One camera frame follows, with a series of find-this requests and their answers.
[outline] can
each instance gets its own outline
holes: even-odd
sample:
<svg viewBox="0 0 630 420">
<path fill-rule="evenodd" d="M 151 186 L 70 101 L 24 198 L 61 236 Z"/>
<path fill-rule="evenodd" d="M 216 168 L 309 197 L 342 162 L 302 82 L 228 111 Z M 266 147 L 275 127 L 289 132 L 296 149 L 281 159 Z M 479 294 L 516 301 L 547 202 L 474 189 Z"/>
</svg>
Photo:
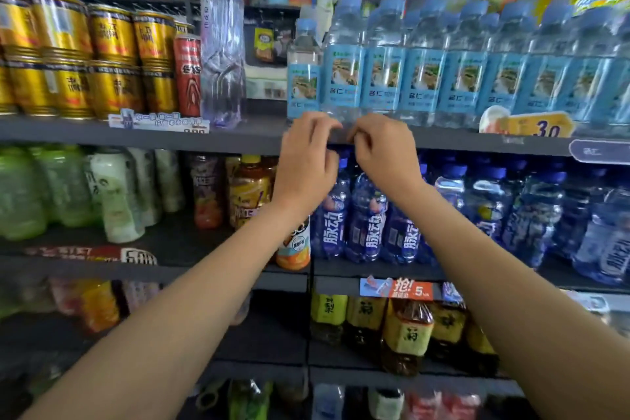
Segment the can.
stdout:
<svg viewBox="0 0 630 420">
<path fill-rule="evenodd" d="M 119 114 L 121 108 L 131 108 L 137 113 L 144 111 L 140 69 L 137 66 L 95 60 L 90 62 L 90 74 L 97 118 L 107 120 L 109 114 Z"/>
<path fill-rule="evenodd" d="M 134 14 L 134 27 L 142 64 L 172 66 L 175 19 L 165 13 L 138 11 Z"/>
<path fill-rule="evenodd" d="M 175 28 L 177 29 L 177 34 L 194 34 L 195 26 L 193 24 L 187 24 L 186 22 L 180 22 L 179 20 L 175 20 Z"/>
<path fill-rule="evenodd" d="M 51 96 L 46 66 L 40 57 L 7 56 L 15 102 L 27 115 L 56 116 L 55 99 Z"/>
<path fill-rule="evenodd" d="M 136 189 L 136 172 L 130 155 L 100 149 L 90 162 L 99 186 L 107 241 L 135 241 L 144 234 Z"/>
<path fill-rule="evenodd" d="M 144 66 L 142 67 L 142 81 L 150 112 L 173 113 L 177 111 L 177 87 L 171 68 Z"/>
<path fill-rule="evenodd" d="M 88 11 L 80 0 L 31 0 L 42 55 L 48 58 L 92 58 Z"/>
<path fill-rule="evenodd" d="M 201 37 L 178 34 L 173 42 L 182 116 L 201 116 Z"/>
<path fill-rule="evenodd" d="M 18 112 L 13 96 L 13 87 L 6 62 L 0 58 L 0 115 L 12 115 Z"/>
<path fill-rule="evenodd" d="M 59 116 L 80 120 L 94 118 L 94 93 L 85 60 L 45 59 L 46 79 Z"/>
<path fill-rule="evenodd" d="M 137 65 L 138 46 L 132 13 L 105 4 L 88 5 L 88 11 L 96 56 L 101 60 Z"/>
<path fill-rule="evenodd" d="M 0 0 L 0 44 L 7 55 L 39 55 L 29 0 Z"/>
</svg>

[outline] hand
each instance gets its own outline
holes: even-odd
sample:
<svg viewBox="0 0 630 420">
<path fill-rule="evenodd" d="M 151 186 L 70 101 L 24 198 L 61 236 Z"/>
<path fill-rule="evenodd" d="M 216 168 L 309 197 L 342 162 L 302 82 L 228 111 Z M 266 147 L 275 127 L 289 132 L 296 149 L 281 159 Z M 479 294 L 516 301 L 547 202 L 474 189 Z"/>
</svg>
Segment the hand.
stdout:
<svg viewBox="0 0 630 420">
<path fill-rule="evenodd" d="M 322 112 L 306 112 L 282 137 L 272 204 L 302 223 L 335 185 L 339 156 L 326 149 L 330 131 L 342 124 Z"/>
<path fill-rule="evenodd" d="M 350 130 L 352 141 L 361 169 L 396 204 L 423 182 L 416 143 L 405 123 L 370 113 Z"/>
</svg>

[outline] bottle with blue label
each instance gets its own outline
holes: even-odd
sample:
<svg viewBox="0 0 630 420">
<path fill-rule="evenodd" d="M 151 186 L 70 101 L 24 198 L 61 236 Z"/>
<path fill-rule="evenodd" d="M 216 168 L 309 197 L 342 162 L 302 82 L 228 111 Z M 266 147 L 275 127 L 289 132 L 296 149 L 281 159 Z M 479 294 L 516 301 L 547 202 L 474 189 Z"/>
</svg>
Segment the bottle with blue label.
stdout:
<svg viewBox="0 0 630 420">
<path fill-rule="evenodd" d="M 568 21 L 573 14 L 569 0 L 553 0 L 542 14 L 534 34 L 514 110 L 515 115 L 553 111 L 564 75 L 575 51 Z"/>
<path fill-rule="evenodd" d="M 321 49 L 315 41 L 317 23 L 298 18 L 295 40 L 287 49 L 287 119 L 300 118 L 305 111 L 319 110 L 319 66 Z"/>
<path fill-rule="evenodd" d="M 442 21 L 446 0 L 426 0 L 417 27 L 406 42 L 407 56 L 396 118 L 431 126 L 450 35 Z"/>
<path fill-rule="evenodd" d="M 474 128 L 475 107 L 492 37 L 481 17 L 487 0 L 471 0 L 451 34 L 435 122 L 445 128 Z"/>
<path fill-rule="evenodd" d="M 364 35 L 361 0 L 339 0 L 323 44 L 320 108 L 341 122 L 360 116 Z"/>
<path fill-rule="evenodd" d="M 311 216 L 311 246 L 318 259 L 335 259 L 343 254 L 344 228 L 350 204 L 349 153 L 339 153 L 339 174 L 333 189 Z"/>
<path fill-rule="evenodd" d="M 445 164 L 440 169 L 440 175 L 433 184 L 438 193 L 453 205 L 460 213 L 465 213 L 466 209 L 466 186 L 464 185 L 464 175 L 466 175 L 466 165 Z M 437 265 L 437 259 L 433 250 L 426 243 L 424 238 L 420 240 L 418 251 L 418 262 L 422 264 Z"/>
<path fill-rule="evenodd" d="M 606 168 L 583 165 L 576 167 L 563 185 L 565 196 L 562 218 L 552 239 L 552 251 L 571 259 L 587 231 L 593 206 L 603 201 L 608 189 L 604 183 Z"/>
<path fill-rule="evenodd" d="M 486 109 L 500 106 L 512 112 L 516 92 L 532 47 L 531 31 L 525 26 L 531 11 L 526 2 L 505 4 L 498 32 L 493 37 L 486 72 L 479 90 L 476 123 Z"/>
<path fill-rule="evenodd" d="M 537 269 L 551 246 L 562 216 L 564 171 L 543 171 L 529 177 L 501 236 L 504 248 Z"/>
<path fill-rule="evenodd" d="M 499 29 L 499 14 L 497 12 L 487 13 L 481 18 L 481 23 L 491 34 L 496 34 Z"/>
<path fill-rule="evenodd" d="M 427 165 L 420 164 L 422 177 L 427 173 Z M 400 208 L 390 204 L 388 218 L 383 229 L 381 258 L 393 264 L 412 263 L 418 257 L 420 231 Z"/>
<path fill-rule="evenodd" d="M 617 32 L 620 45 L 595 101 L 589 131 L 627 137 L 630 127 L 630 13 Z"/>
<path fill-rule="evenodd" d="M 352 192 L 352 216 L 345 246 L 348 259 L 355 263 L 367 263 L 379 257 L 387 210 L 385 194 L 365 173 L 361 173 Z"/>
<path fill-rule="evenodd" d="M 614 9 L 588 9 L 578 19 L 575 55 L 566 71 L 555 110 L 566 111 L 575 133 L 587 133 L 595 100 L 604 88 L 612 58 L 619 48 L 612 34 Z"/>
<path fill-rule="evenodd" d="M 630 176 L 622 173 L 605 201 L 593 207 L 573 268 L 604 284 L 623 282 L 630 262 Z"/>
<path fill-rule="evenodd" d="M 401 19 L 405 0 L 381 0 L 378 10 L 366 31 L 361 110 L 390 114 L 398 106 L 405 69 L 405 34 Z"/>
<path fill-rule="evenodd" d="M 506 169 L 480 165 L 472 185 L 467 189 L 468 219 L 494 241 L 499 239 L 507 205 L 502 181 Z"/>
</svg>

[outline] person's left hand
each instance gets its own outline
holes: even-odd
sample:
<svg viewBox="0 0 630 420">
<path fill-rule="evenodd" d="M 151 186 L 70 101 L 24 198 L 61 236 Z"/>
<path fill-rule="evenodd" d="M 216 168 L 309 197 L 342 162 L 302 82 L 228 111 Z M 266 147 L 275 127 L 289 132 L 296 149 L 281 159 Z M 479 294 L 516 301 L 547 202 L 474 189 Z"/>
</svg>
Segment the person's left hand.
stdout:
<svg viewBox="0 0 630 420">
<path fill-rule="evenodd" d="M 335 185 L 339 156 L 326 149 L 330 131 L 342 124 L 322 112 L 306 112 L 282 137 L 272 204 L 302 223 Z"/>
</svg>

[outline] yellow can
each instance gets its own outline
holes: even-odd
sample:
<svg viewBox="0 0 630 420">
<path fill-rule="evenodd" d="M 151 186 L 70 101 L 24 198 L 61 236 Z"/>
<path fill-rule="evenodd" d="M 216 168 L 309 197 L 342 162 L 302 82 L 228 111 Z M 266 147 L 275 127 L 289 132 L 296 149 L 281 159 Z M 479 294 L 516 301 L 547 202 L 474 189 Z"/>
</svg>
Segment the yellow can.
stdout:
<svg viewBox="0 0 630 420">
<path fill-rule="evenodd" d="M 144 112 L 144 95 L 137 66 L 98 60 L 90 62 L 90 73 L 97 118 L 107 120 L 109 114 L 120 114 L 121 108 Z"/>
<path fill-rule="evenodd" d="M 142 81 L 150 112 L 172 113 L 179 110 L 175 73 L 171 68 L 142 67 Z"/>
<path fill-rule="evenodd" d="M 142 64 L 172 66 L 175 19 L 165 13 L 140 11 L 134 15 L 134 26 Z"/>
<path fill-rule="evenodd" d="M 28 0 L 0 0 L 0 44 L 7 55 L 39 55 L 39 38 Z"/>
<path fill-rule="evenodd" d="M 49 58 L 90 59 L 88 11 L 80 0 L 31 0 L 42 54 Z"/>
<path fill-rule="evenodd" d="M 6 62 L 0 58 L 0 115 L 12 115 L 17 112 L 9 69 Z"/>
<path fill-rule="evenodd" d="M 180 22 L 175 20 L 175 28 L 177 28 L 178 34 L 194 34 L 195 26 L 193 24 L 187 24 L 186 22 Z"/>
<path fill-rule="evenodd" d="M 46 67 L 40 57 L 10 55 L 6 58 L 13 85 L 15 102 L 27 115 L 56 116 L 55 100 L 51 97 Z"/>
<path fill-rule="evenodd" d="M 46 59 L 44 63 L 51 97 L 57 102 L 59 115 L 82 120 L 94 118 L 94 95 L 87 62 L 58 58 Z"/>
<path fill-rule="evenodd" d="M 132 13 L 102 4 L 89 5 L 88 11 L 96 56 L 101 60 L 136 65 L 138 46 Z"/>
</svg>

